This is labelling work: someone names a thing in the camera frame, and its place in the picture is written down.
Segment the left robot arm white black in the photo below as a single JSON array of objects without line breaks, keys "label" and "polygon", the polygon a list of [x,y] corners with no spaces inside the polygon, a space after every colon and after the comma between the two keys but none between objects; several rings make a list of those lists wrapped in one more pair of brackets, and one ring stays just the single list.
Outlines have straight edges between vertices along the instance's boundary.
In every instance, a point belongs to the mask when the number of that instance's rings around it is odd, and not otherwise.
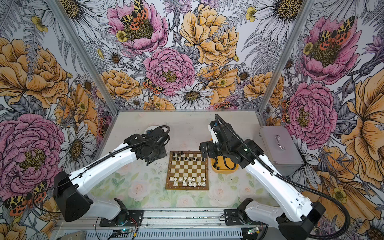
[{"label": "left robot arm white black", "polygon": [[116,226],[125,225],[129,212],[121,200],[103,200],[89,193],[105,178],[136,160],[143,160],[149,165],[165,158],[170,131],[170,127],[165,125],[152,127],[144,134],[126,138],[116,149],[86,167],[57,174],[53,194],[64,220],[73,222],[82,217],[103,218]]}]

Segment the yellow plastic bin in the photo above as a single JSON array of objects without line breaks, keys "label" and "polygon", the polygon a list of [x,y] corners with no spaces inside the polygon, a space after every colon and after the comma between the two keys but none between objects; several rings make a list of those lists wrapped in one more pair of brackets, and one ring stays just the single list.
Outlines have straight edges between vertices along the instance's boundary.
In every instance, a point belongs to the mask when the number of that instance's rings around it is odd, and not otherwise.
[{"label": "yellow plastic bin", "polygon": [[230,158],[224,158],[223,156],[211,159],[211,166],[217,174],[231,174],[239,168],[239,165],[233,163]]}]

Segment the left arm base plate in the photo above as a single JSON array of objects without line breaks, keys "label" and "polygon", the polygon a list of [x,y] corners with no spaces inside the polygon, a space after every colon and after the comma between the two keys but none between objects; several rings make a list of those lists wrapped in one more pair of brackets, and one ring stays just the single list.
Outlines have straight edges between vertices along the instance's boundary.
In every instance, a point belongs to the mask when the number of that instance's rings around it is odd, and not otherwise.
[{"label": "left arm base plate", "polygon": [[100,220],[100,227],[140,227],[143,221],[144,210],[124,210],[121,211],[114,219]]}]

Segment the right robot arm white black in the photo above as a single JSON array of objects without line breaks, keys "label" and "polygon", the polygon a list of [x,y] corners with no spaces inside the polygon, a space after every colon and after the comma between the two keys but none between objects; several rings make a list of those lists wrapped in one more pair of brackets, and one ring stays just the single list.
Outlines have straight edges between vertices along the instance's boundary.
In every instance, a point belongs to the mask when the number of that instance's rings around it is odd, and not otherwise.
[{"label": "right robot arm white black", "polygon": [[252,198],[238,206],[240,221],[248,225],[260,222],[279,229],[287,240],[306,240],[325,212],[291,184],[278,178],[279,172],[253,140],[243,140],[219,115],[210,122],[211,141],[202,142],[204,158],[229,158],[253,176],[278,203],[278,207],[261,204]]}]

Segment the green circuit board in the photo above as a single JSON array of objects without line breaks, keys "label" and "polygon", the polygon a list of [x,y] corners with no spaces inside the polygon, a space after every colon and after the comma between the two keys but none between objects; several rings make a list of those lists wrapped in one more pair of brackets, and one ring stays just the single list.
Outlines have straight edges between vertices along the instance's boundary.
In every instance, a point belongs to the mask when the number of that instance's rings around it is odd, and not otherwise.
[{"label": "green circuit board", "polygon": [[124,229],[121,229],[121,232],[125,234],[130,234],[130,233],[134,233],[136,230],[137,230],[136,228],[124,228]]}]

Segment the silver metal case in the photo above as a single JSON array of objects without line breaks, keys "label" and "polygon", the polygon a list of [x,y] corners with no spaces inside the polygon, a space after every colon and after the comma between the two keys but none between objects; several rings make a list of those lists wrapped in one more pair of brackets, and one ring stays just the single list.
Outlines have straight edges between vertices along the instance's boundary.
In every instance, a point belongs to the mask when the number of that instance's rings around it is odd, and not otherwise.
[{"label": "silver metal case", "polygon": [[260,136],[266,155],[281,175],[289,176],[304,164],[286,128],[264,126],[260,129]]}]

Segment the white plastic bin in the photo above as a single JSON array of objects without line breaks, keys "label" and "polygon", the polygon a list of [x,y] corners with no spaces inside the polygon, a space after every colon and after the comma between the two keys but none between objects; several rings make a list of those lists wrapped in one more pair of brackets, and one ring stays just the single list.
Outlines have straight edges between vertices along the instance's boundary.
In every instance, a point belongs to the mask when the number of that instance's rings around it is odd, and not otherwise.
[{"label": "white plastic bin", "polygon": [[149,126],[145,129],[144,133],[145,134],[148,134],[150,133],[151,131],[153,131],[154,129],[156,129],[158,126]]}]

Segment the aluminium frame rail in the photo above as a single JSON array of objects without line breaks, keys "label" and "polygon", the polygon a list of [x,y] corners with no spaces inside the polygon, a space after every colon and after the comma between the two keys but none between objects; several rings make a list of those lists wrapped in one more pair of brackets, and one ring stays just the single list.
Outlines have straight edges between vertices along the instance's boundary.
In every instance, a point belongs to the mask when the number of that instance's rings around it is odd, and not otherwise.
[{"label": "aluminium frame rail", "polygon": [[[170,228],[214,228],[225,225],[221,220],[224,216],[225,208],[169,208],[169,209],[143,209],[143,221],[141,229],[170,229]],[[281,208],[262,205],[251,202],[251,206],[239,211],[252,221],[260,221],[273,228],[278,224],[273,223],[278,217],[288,217]],[[102,218],[82,217],[73,222],[66,222],[64,218],[59,218],[58,227],[65,229],[88,229],[91,227],[99,228],[127,228],[127,227],[100,227]]]}]

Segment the wooden chess board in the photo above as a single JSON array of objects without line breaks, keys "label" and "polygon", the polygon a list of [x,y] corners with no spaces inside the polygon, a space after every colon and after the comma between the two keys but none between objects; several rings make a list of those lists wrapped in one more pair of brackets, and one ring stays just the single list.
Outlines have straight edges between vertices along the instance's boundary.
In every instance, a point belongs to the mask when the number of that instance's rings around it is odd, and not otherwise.
[{"label": "wooden chess board", "polygon": [[166,190],[209,190],[209,162],[199,151],[171,151]]}]

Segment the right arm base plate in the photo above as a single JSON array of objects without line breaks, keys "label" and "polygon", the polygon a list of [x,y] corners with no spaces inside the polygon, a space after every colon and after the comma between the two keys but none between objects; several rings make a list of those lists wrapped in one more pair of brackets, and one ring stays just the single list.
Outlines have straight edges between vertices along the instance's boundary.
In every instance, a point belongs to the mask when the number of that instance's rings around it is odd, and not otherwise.
[{"label": "right arm base plate", "polygon": [[261,226],[265,225],[260,221],[252,221],[245,214],[240,213],[238,209],[224,209],[224,216],[221,220],[226,226]]}]

